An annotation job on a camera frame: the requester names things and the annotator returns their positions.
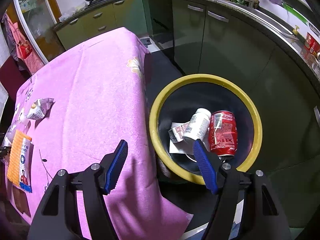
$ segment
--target trash can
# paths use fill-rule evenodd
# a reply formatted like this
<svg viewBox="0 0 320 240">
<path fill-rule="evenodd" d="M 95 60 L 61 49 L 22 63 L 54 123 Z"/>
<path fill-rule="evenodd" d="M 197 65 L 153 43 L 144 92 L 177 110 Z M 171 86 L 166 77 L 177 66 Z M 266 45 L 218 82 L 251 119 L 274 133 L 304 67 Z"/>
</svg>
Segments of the trash can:
<svg viewBox="0 0 320 240">
<path fill-rule="evenodd" d="M 235 115 L 238 148 L 229 163 L 239 171 L 247 171 L 257 158 L 262 142 L 262 124 L 257 108 L 238 86 L 208 74 L 176 79 L 156 97 L 150 111 L 149 131 L 159 158 L 181 178 L 204 184 L 197 163 L 185 154 L 169 154 L 171 123 L 190 121 L 198 108 L 206 108 L 212 113 L 228 110 Z"/>
</svg>

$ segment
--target white and blue package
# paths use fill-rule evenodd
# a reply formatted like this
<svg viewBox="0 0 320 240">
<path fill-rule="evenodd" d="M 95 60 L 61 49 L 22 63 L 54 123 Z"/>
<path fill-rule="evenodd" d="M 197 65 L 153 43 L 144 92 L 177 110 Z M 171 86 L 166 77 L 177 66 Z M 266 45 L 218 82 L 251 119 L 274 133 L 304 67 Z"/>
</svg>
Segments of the white and blue package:
<svg viewBox="0 0 320 240">
<path fill-rule="evenodd" d="M 19 177 L 20 187 L 27 192 L 32 193 L 30 175 L 29 175 L 29 150 L 30 140 L 23 138 L 20 154 Z"/>
</svg>

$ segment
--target yellow rim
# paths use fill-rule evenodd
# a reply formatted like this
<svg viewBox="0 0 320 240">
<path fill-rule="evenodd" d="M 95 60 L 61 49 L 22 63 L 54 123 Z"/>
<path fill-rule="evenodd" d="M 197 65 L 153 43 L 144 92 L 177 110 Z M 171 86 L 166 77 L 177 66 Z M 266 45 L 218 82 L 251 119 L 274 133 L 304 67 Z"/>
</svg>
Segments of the yellow rim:
<svg viewBox="0 0 320 240">
<path fill-rule="evenodd" d="M 170 158 L 170 156 L 167 154 L 166 150 L 164 149 L 161 143 L 161 140 L 159 138 L 159 133 L 158 133 L 159 113 L 165 100 L 168 98 L 169 95 L 171 95 L 178 88 L 190 83 L 195 83 L 195 82 L 208 82 L 208 83 L 214 83 L 214 84 L 223 86 L 229 89 L 230 91 L 232 91 L 234 94 L 236 94 L 241 99 L 241 101 L 245 104 L 245 106 L 248 108 L 253 121 L 253 128 L 254 128 L 253 143 L 252 143 L 251 151 L 248 154 L 247 158 L 237 168 L 238 171 L 246 172 L 254 163 L 260 151 L 261 142 L 262 142 L 261 119 L 257 111 L 257 108 L 255 107 L 251 99 L 247 96 L 247 94 L 235 84 L 218 76 L 213 76 L 208 74 L 194 74 L 194 75 L 184 76 L 179 79 L 176 79 L 175 81 L 172 81 L 159 93 L 159 95 L 156 97 L 156 100 L 152 105 L 152 108 L 150 111 L 150 118 L 149 118 L 150 136 L 151 136 L 151 141 L 152 141 L 153 147 L 155 148 L 156 153 L 158 154 L 160 159 L 164 162 L 164 164 L 175 174 L 177 174 L 178 176 L 190 182 L 204 185 L 204 180 L 202 176 L 195 175 L 190 171 L 183 169 Z"/>
</svg>

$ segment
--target red soda can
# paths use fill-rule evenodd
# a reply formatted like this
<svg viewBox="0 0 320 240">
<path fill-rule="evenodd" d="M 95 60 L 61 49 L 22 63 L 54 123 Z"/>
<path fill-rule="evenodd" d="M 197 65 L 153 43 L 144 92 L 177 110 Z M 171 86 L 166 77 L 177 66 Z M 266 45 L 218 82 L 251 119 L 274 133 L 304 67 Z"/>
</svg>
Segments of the red soda can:
<svg viewBox="0 0 320 240">
<path fill-rule="evenodd" d="M 232 112 L 217 111 L 212 114 L 209 126 L 210 152 L 219 157 L 233 158 L 238 146 L 236 119 Z"/>
</svg>

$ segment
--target pink tablecloth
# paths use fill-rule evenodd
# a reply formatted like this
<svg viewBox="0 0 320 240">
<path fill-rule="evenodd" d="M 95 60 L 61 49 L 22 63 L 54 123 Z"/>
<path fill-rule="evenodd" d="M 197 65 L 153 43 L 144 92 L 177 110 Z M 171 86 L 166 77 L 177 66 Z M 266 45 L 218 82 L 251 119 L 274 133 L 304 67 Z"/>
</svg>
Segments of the pink tablecloth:
<svg viewBox="0 0 320 240">
<path fill-rule="evenodd" d="M 28 111 L 37 98 L 55 99 L 49 116 L 41 122 L 31 120 L 28 131 L 34 143 L 33 193 L 27 193 L 31 217 L 22 214 L 28 223 L 47 177 L 50 182 L 59 169 L 83 171 L 124 139 L 128 157 L 116 188 L 105 197 L 117 235 L 123 240 L 176 240 L 182 235 L 192 215 L 161 196 L 154 152 L 148 147 L 146 53 L 133 33 L 116 29 L 63 53 L 20 87 L 16 103 L 20 109 Z M 39 150 L 47 162 L 42 162 Z M 15 206 L 11 187 L 7 182 L 8 197 Z M 82 192 L 77 192 L 77 200 L 83 236 L 91 238 Z"/>
</svg>

